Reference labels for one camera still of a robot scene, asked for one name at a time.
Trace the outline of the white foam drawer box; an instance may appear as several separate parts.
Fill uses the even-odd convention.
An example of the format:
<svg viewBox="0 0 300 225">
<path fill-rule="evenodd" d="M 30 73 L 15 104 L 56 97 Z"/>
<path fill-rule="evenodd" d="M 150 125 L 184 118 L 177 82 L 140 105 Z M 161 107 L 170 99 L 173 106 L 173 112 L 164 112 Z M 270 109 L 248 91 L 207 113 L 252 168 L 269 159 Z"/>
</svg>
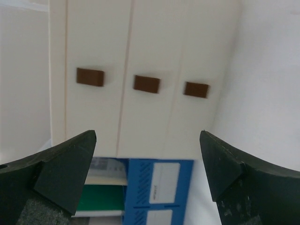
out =
<svg viewBox="0 0 300 225">
<path fill-rule="evenodd" d="M 51 0 L 51 138 L 96 157 L 192 159 L 212 127 L 239 0 Z"/>
</svg>

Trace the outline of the green clip file folder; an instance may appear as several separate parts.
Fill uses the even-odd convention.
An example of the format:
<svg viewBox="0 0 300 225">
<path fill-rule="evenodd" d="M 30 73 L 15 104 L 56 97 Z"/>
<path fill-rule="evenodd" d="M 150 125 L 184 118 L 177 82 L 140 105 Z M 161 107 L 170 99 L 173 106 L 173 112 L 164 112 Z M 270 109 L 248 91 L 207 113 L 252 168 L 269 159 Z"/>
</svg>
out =
<svg viewBox="0 0 300 225">
<path fill-rule="evenodd" d="M 124 210 L 123 186 L 84 185 L 77 211 Z"/>
</svg>

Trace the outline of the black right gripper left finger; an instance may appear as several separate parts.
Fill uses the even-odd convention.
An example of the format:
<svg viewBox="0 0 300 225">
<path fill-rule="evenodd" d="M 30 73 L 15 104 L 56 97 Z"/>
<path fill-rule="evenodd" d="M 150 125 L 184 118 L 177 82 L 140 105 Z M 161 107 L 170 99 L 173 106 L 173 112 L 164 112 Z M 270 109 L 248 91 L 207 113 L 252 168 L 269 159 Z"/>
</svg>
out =
<svg viewBox="0 0 300 225">
<path fill-rule="evenodd" d="M 75 214 L 97 138 L 85 131 L 0 166 L 2 225 L 68 225 Z"/>
</svg>

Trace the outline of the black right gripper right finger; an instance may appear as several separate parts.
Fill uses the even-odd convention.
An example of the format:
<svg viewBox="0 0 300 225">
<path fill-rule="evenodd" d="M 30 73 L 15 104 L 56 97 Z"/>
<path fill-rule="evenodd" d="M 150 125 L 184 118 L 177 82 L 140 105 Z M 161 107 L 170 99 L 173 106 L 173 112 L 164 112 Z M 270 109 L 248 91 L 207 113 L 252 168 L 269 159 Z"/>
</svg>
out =
<svg viewBox="0 0 300 225">
<path fill-rule="evenodd" d="M 202 131 L 200 146 L 223 225 L 298 225 L 300 173 L 245 153 Z"/>
</svg>

